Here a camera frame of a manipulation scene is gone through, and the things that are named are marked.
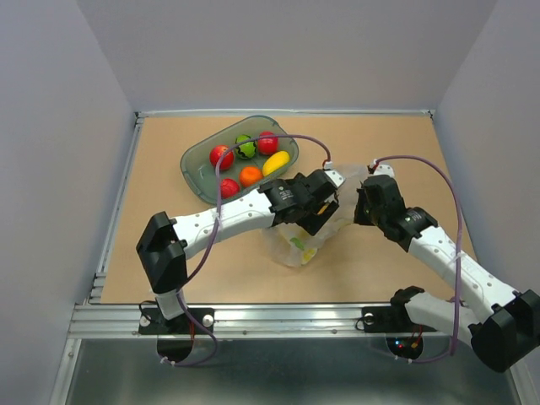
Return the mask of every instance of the clear plastic bag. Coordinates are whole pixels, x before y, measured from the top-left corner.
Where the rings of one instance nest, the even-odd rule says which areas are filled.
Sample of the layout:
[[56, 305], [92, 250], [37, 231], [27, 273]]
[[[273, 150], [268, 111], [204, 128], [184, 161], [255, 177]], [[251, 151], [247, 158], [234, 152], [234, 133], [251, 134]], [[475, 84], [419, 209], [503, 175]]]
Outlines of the clear plastic bag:
[[267, 253], [275, 262], [289, 267], [303, 266], [316, 255], [327, 239], [353, 223], [358, 201], [356, 189], [361, 181], [367, 179], [368, 170], [365, 165], [339, 165], [336, 170], [346, 179], [339, 191], [339, 208], [315, 236], [309, 235], [297, 224], [281, 224], [262, 230]]

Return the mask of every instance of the screw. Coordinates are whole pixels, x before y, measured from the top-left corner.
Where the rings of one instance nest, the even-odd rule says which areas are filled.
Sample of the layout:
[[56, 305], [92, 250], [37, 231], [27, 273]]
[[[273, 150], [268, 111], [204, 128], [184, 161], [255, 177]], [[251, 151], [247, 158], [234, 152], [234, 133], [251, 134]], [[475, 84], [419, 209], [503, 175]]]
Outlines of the screw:
[[371, 312], [368, 312], [364, 315], [364, 324], [365, 325], [373, 325], [375, 323], [375, 317]]
[[141, 319], [138, 320], [138, 324], [141, 327], [147, 327], [150, 324], [150, 321], [146, 319], [144, 316], [141, 316]]
[[213, 325], [213, 317], [211, 315], [205, 315], [202, 317], [202, 324], [204, 327], [210, 327]]

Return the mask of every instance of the gray plastic tray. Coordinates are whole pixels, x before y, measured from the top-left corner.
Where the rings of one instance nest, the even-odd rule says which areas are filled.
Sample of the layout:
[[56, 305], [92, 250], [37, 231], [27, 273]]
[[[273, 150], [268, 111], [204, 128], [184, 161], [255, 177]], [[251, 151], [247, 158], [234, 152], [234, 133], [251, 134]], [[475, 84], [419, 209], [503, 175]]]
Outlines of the gray plastic tray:
[[[271, 131], [277, 135], [286, 133], [279, 126], [278, 122], [269, 116], [248, 116], [242, 121], [239, 121], [190, 147], [180, 160], [180, 168], [192, 191], [204, 202], [215, 205], [217, 197], [216, 175], [215, 169], [208, 159], [210, 151], [213, 147], [221, 144], [229, 146], [234, 145], [236, 137], [239, 135], [245, 134], [252, 138], [257, 138], [263, 131]], [[227, 201], [232, 201], [246, 195], [253, 188], [261, 185], [265, 181], [278, 178], [298, 159], [298, 144], [294, 139], [279, 139], [278, 150], [287, 151], [290, 155], [290, 161], [285, 166], [274, 171], [271, 175], [267, 175], [253, 186], [241, 188], [238, 194], [228, 198]], [[235, 162], [228, 170], [221, 172], [221, 178], [224, 179], [228, 177], [240, 184], [238, 178], [240, 176], [240, 171], [244, 167], [257, 166], [259, 169], [262, 169], [264, 162], [266, 162], [268, 158], [269, 156], [259, 154], [258, 152], [253, 159], [240, 159], [235, 155]]]

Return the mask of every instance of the orange ball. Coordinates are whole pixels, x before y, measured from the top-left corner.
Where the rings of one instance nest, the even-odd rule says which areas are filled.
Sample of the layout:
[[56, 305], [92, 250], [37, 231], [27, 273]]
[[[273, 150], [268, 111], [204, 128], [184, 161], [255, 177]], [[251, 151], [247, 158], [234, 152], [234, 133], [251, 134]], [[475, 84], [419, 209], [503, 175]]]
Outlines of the orange ball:
[[240, 184], [243, 187], [253, 186], [258, 181], [262, 180], [263, 175], [261, 169], [256, 166], [246, 166], [240, 172]]

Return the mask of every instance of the green ball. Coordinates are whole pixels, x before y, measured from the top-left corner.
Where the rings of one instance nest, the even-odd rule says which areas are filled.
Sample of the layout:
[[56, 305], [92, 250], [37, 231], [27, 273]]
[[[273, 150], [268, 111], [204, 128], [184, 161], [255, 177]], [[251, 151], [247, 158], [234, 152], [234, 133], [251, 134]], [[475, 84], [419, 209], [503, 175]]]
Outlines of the green ball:
[[[240, 135], [236, 138], [235, 143], [251, 139], [249, 135]], [[257, 153], [257, 144], [255, 142], [247, 142], [235, 148], [236, 155], [241, 159], [251, 159]]]

